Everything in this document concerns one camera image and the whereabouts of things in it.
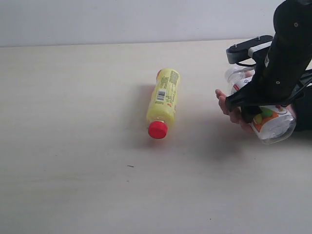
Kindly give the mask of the black-sleeved forearm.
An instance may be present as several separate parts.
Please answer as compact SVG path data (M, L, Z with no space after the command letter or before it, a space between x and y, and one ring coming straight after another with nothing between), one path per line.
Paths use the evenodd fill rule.
M312 85L303 90L303 97L296 99L287 109L296 119L295 132L312 130Z

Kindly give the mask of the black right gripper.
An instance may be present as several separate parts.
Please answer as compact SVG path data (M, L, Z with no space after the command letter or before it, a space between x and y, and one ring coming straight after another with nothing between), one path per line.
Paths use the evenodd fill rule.
M301 96L312 82L312 35L275 35L266 55L257 61L256 72L249 84L233 84L225 105L229 111L241 107L245 123L262 113L261 105L288 105Z

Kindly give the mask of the open bare hand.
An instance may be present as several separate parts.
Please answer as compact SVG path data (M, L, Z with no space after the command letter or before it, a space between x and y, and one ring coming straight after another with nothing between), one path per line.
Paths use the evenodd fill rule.
M228 108L225 105L226 95L219 89L215 90L216 98L218 99L218 105L223 112L223 114L229 116L230 121L232 123L238 124L243 131L254 134L254 130L252 127L245 123L241 116L241 111L239 108L233 109L232 111L229 111Z

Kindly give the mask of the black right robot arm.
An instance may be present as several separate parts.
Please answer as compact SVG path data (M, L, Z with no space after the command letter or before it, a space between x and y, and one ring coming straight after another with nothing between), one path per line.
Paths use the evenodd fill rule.
M226 50L229 64L253 59L252 80L226 98L229 111L239 107L246 123L267 105L288 106L312 81L312 2L285 0L273 16L275 35L264 35Z

